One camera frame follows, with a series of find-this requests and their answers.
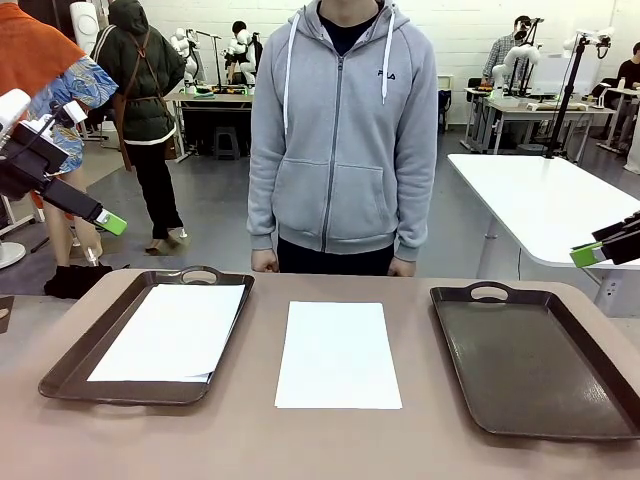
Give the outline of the person's right hand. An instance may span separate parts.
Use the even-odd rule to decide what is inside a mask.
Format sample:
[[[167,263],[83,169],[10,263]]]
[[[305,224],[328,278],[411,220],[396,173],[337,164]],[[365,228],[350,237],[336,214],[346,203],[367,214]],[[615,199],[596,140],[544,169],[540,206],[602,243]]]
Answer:
[[[274,250],[253,250],[251,252],[251,268],[258,273],[278,273],[279,263]]]

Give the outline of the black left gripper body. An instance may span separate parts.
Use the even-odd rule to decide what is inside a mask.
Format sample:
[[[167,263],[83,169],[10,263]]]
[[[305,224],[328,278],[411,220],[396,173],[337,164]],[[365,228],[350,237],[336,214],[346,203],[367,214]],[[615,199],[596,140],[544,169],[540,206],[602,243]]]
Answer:
[[[20,200],[31,191],[46,193],[67,158],[50,140],[18,124],[1,149],[1,194]]]

